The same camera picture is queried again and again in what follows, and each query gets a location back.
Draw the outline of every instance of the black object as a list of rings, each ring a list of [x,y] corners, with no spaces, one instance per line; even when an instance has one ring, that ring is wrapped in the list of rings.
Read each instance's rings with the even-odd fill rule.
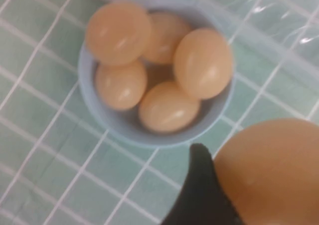
[[[184,185],[161,225],[243,224],[219,185],[208,149],[202,144],[193,144]]]

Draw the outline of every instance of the bowl rim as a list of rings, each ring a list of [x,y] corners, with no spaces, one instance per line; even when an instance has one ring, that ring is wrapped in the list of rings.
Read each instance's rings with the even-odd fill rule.
[[[202,16],[204,16],[211,23],[212,26],[214,26],[222,35],[224,35],[223,29],[217,26],[218,22],[216,22],[215,18],[208,16],[208,14],[206,13],[204,8],[200,7],[197,4],[192,4],[192,1],[188,1],[188,0],[175,0],[175,1],[181,2],[181,4],[186,4],[188,6],[193,6],[195,9],[197,9],[202,14]],[[93,115],[95,120],[103,128],[105,128],[105,130],[108,130],[109,132],[111,132],[112,135],[114,135],[117,139],[119,139],[121,142],[123,142],[125,144],[134,145],[134,146],[140,147],[140,148],[149,148],[149,149],[173,148],[173,147],[189,144],[190,142],[192,142],[196,138],[205,134],[208,130],[210,130],[220,120],[221,116],[224,114],[225,110],[228,108],[230,100],[233,96],[234,87],[235,87],[235,83],[236,83],[236,81],[234,79],[234,75],[232,75],[232,78],[228,83],[229,91],[228,91],[227,98],[224,102],[224,105],[223,105],[220,113],[210,123],[209,126],[207,126],[205,129],[201,130],[200,132],[198,132],[196,135],[192,136],[191,138],[182,138],[180,140],[180,142],[172,143],[172,144],[167,144],[167,143],[163,143],[163,144],[149,143],[149,144],[147,144],[147,143],[143,143],[143,142],[137,142],[134,140],[132,141],[131,139],[127,138],[125,135],[118,132],[116,129],[113,129],[113,127],[110,125],[110,123],[108,123],[107,121],[102,119],[100,114],[97,112],[94,103],[90,100],[89,92],[87,91],[87,88],[86,88],[87,85],[84,82],[84,78],[85,78],[85,75],[83,74],[84,71],[81,69],[82,68],[81,64],[82,64],[82,60],[83,60],[82,57],[84,56],[85,53],[88,53],[92,56],[92,54],[86,50],[85,42],[83,42],[83,44],[81,46],[80,53],[79,53],[79,58],[78,58],[78,77],[79,77],[79,87],[80,87],[80,91],[81,91],[83,100],[85,102],[85,105],[88,107],[89,112]]]

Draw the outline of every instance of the egg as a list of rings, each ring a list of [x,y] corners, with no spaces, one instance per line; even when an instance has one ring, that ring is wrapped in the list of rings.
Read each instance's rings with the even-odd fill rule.
[[[142,124],[157,133],[185,128],[197,116],[200,102],[188,97],[175,82],[167,81],[151,89],[141,101]]]
[[[178,44],[192,28],[187,21],[169,12],[153,12],[150,17],[153,30],[143,57],[157,64],[172,64]]]
[[[103,102],[115,110],[127,110],[136,106],[146,86],[146,69],[139,61],[119,67],[100,65],[96,70],[97,93]]]
[[[233,59],[227,41],[217,31],[201,28],[186,35],[174,56],[174,74],[190,96],[209,99],[230,82]]]
[[[100,62],[123,65],[141,56],[151,30],[145,9],[133,2],[115,2],[101,7],[91,17],[85,44]]]
[[[174,75],[171,66],[149,66],[147,68],[147,73],[147,91],[149,91],[150,89],[162,82],[174,80]]]
[[[231,138],[214,164],[247,225],[319,224],[319,127],[299,119],[253,125]]]

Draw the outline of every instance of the brown egg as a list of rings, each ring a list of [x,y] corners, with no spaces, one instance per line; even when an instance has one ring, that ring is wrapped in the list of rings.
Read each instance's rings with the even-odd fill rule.
[[[170,65],[178,44],[192,28],[184,19],[169,12],[154,12],[150,17],[153,30],[143,56],[150,62]]]
[[[202,28],[189,33],[174,57],[174,73],[192,97],[209,99],[229,83],[233,59],[227,41],[215,30]]]
[[[100,98],[116,110],[137,105],[146,86],[146,69],[139,61],[119,67],[100,65],[95,74],[95,88]]]
[[[298,119],[253,125],[230,139],[214,161],[245,224],[319,224],[318,126]]]
[[[151,21],[145,9],[132,2],[101,7],[90,19],[85,43],[100,62],[115,66],[141,56],[151,36]]]
[[[200,108],[198,100],[188,97],[175,82],[164,82],[151,89],[142,100],[139,116],[154,132],[171,133],[189,125]]]
[[[171,66],[150,66],[147,68],[148,72],[148,86],[147,91],[156,85],[174,80],[174,75]]]

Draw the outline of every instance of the light blue bowl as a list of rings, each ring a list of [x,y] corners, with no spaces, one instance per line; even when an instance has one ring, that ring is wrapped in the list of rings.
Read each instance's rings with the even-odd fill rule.
[[[212,18],[205,15],[202,9],[192,5],[187,0],[134,1],[150,11],[166,10],[174,12],[186,19],[195,28],[213,27],[222,33],[222,29],[215,26],[218,24],[217,21],[213,21]],[[79,56],[78,73],[80,88],[86,105],[103,127],[109,129],[123,142],[140,147],[154,148],[181,145],[204,134],[215,124],[226,109],[233,91],[234,82],[232,80],[217,97],[202,102],[199,115],[191,125],[173,134],[159,135],[148,131],[141,125],[138,119],[137,106],[126,112],[118,112],[106,106],[99,99],[94,87],[96,67],[96,61],[83,44]]]

